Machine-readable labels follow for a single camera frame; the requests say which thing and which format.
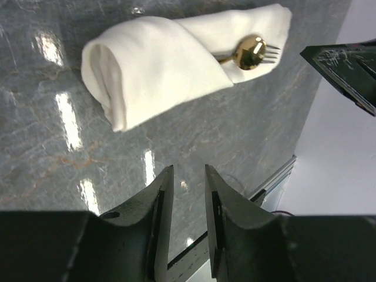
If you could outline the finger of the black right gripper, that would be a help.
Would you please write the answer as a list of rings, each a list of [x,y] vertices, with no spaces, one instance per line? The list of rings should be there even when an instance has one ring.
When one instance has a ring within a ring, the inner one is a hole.
[[[308,46],[303,57],[356,106],[375,116],[375,40]]]

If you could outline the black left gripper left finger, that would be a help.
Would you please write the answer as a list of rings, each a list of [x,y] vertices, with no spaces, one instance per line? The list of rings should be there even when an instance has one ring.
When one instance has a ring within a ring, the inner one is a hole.
[[[166,281],[173,196],[174,168],[168,166],[100,216],[105,239],[97,281]]]

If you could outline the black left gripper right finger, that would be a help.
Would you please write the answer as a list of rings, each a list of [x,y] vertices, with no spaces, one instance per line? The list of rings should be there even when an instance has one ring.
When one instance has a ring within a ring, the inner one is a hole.
[[[263,210],[205,166],[211,275],[217,281],[290,281],[291,265],[277,216]]]

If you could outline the green handled wooden spoon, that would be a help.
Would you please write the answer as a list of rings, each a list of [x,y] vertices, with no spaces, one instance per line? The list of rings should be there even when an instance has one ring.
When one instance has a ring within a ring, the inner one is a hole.
[[[233,61],[241,70],[249,71],[256,68],[263,60],[266,53],[267,44],[258,35],[249,35],[243,38],[232,55],[217,59],[219,64]]]

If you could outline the white cloth napkin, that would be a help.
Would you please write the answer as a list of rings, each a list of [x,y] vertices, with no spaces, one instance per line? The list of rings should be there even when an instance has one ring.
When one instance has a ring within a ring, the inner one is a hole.
[[[183,19],[144,16],[117,24],[89,41],[81,75],[114,132],[125,132],[171,108],[270,73],[281,61],[292,19],[280,4]],[[241,70],[232,55],[258,35],[281,49],[277,63]]]

